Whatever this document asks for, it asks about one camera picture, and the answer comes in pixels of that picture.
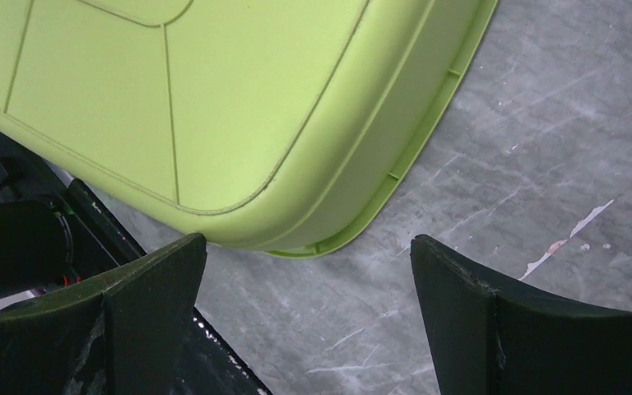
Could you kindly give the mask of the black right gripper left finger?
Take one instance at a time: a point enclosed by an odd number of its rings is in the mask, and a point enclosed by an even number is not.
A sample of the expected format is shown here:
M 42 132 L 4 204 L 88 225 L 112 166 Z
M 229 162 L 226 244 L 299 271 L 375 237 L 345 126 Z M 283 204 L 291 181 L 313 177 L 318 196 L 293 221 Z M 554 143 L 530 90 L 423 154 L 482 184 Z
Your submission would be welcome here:
M 0 310 L 0 394 L 167 394 L 206 260 L 191 234 Z

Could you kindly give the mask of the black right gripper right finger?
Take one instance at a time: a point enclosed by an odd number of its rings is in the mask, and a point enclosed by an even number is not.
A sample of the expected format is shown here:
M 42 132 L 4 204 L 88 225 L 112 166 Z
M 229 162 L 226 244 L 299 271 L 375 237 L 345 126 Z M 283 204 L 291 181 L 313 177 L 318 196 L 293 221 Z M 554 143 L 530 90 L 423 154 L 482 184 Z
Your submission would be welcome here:
M 568 299 L 429 235 L 411 268 L 443 394 L 632 394 L 632 312 Z

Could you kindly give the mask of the green plastic tray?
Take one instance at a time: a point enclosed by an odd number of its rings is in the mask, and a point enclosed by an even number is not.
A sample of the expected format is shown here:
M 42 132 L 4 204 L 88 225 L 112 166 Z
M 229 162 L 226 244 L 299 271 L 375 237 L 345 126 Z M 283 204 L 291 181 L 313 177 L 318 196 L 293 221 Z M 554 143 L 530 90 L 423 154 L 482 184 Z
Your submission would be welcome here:
M 184 233 L 312 258 L 377 216 L 494 1 L 0 1 L 0 131 Z

